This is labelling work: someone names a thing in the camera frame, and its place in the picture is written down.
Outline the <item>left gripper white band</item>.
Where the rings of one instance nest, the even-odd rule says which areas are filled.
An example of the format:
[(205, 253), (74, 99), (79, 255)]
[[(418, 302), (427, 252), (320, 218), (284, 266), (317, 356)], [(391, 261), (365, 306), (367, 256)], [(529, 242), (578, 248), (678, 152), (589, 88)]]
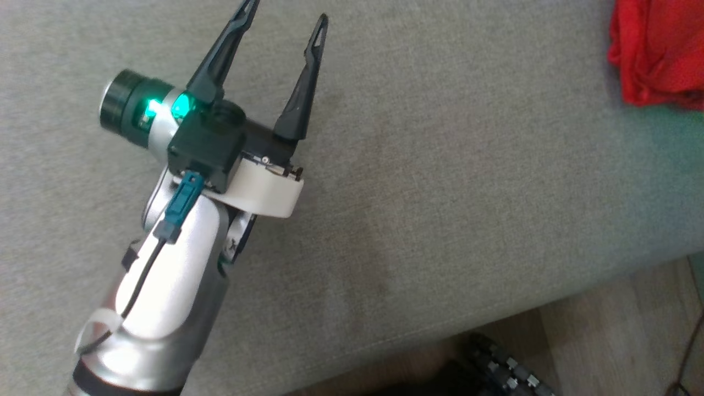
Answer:
[(291, 160), (309, 129), (329, 18), (321, 14), (304, 50), (306, 64), (274, 128), (250, 120), (224, 98), (224, 82), (259, 1), (243, 1), (181, 89), (122, 70), (103, 91), (101, 126), (148, 150), (163, 170), (146, 207), (154, 218), (187, 171), (203, 194), (234, 210), (288, 218), (304, 185)]

